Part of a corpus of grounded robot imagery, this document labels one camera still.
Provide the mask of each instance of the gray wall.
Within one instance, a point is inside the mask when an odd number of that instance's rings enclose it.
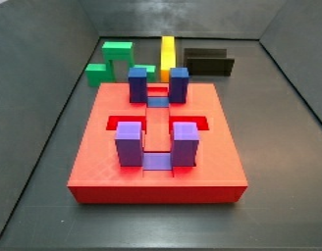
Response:
[[[0,5],[0,233],[96,42],[77,0]]]
[[[322,122],[322,0],[289,0],[261,43]]]
[[[259,39],[286,0],[80,0],[100,36]]]

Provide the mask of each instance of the red block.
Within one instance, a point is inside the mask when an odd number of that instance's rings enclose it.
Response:
[[[172,171],[143,171],[143,167],[121,168],[115,150],[115,130],[105,130],[108,116],[147,116],[147,134],[160,138],[166,132],[148,117],[164,124],[164,114],[145,105],[129,104],[128,84],[103,84],[91,113],[85,134],[71,173],[68,187],[80,203],[226,203],[238,201],[247,180],[226,124],[226,117],[212,84],[190,84],[187,104],[170,104],[168,115],[206,117],[208,130],[200,130],[196,167]],[[154,150],[166,142],[151,143]]]

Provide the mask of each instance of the gray floor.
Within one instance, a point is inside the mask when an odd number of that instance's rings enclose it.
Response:
[[[160,41],[131,40],[137,63],[158,65]],[[192,81],[216,83],[249,179],[241,201],[75,202],[65,184],[96,97],[83,75],[0,247],[322,247],[322,127],[258,42],[176,40],[178,52],[192,46],[227,48],[235,58],[231,77]]]

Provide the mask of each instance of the green block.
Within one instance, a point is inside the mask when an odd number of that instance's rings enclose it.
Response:
[[[103,82],[115,82],[109,65],[88,64],[85,73],[91,87],[99,87]]]
[[[128,62],[128,67],[133,67],[135,57],[132,42],[104,42],[101,52],[105,63],[120,60]]]
[[[147,69],[147,81],[156,82],[156,66],[135,65],[135,68],[145,68]]]

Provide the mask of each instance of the rectangular hole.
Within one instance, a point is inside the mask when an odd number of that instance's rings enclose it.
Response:
[[[147,87],[148,97],[167,97],[167,87]]]
[[[208,130],[208,121],[206,116],[171,116],[168,118],[168,131],[172,131],[174,122],[194,122],[199,130]]]
[[[119,122],[141,122],[143,130],[145,130],[145,117],[144,116],[109,116],[107,120],[105,129],[116,130]]]

